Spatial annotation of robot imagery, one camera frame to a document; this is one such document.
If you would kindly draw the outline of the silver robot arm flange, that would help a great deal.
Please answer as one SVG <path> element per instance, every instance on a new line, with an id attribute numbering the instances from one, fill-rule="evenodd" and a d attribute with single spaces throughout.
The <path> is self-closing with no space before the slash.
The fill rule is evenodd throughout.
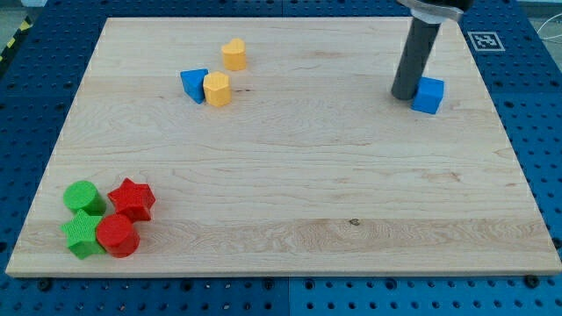
<path id="1" fill-rule="evenodd" d="M 426 24 L 441 24 L 449 19 L 458 22 L 473 6 L 474 0 L 397 0 L 414 18 Z"/>

